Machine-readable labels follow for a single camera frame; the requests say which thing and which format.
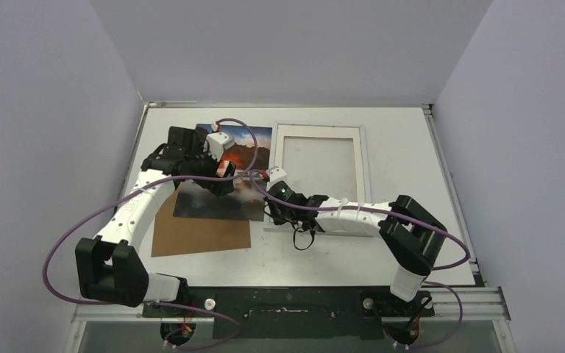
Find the landscape sunset photo print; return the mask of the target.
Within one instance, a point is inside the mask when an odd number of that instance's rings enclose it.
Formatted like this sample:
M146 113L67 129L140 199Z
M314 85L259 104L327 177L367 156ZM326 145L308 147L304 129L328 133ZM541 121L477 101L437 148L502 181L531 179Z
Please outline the landscape sunset photo print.
M248 131L243 126L226 125L220 130L233 138L235 144L227 149L218 164L217 175L227 177L229 167L234 166L234 175L244 172L253 157L254 169L269 167L272 128L252 126ZM239 221L262 221L264 219L263 197L256 191L247 175L232 181L232 192L216 196L194 181L181 182L173 210L178 218L211 218Z

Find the white brown backing board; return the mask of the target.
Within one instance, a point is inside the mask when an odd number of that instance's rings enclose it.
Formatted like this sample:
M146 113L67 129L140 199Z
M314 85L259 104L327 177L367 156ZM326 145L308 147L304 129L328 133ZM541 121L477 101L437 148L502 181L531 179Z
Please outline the white brown backing board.
M157 211L153 225L152 257L251 247L248 221L175 217L174 207L179 195L179 192L173 192Z

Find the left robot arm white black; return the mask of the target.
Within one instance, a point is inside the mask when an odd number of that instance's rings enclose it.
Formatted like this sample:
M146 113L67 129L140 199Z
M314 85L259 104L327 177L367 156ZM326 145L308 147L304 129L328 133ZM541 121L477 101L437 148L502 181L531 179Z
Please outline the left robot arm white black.
M218 167L234 138L216 130L172 126L168 140L142 162L131 192L114 216L93 238L81 239L75 248L79 289L83 298L137 307L161 302L171 316L184 315L190 307L188 284L182 277L150 272L138 248L157 212L187 177L215 196L234 189L235 164L223 176Z

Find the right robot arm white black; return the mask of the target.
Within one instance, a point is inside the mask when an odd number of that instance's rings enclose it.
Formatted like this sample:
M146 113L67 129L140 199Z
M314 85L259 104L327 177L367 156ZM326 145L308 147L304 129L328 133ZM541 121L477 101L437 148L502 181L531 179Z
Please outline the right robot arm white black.
M358 204L325 195L304 196L284 181L267 190L266 204L276 226L290 224L297 232L380 237L398 267L386 296L388 309L405 315L416 305L416 294L429 277L445 241L440 221L410 196L390 203Z

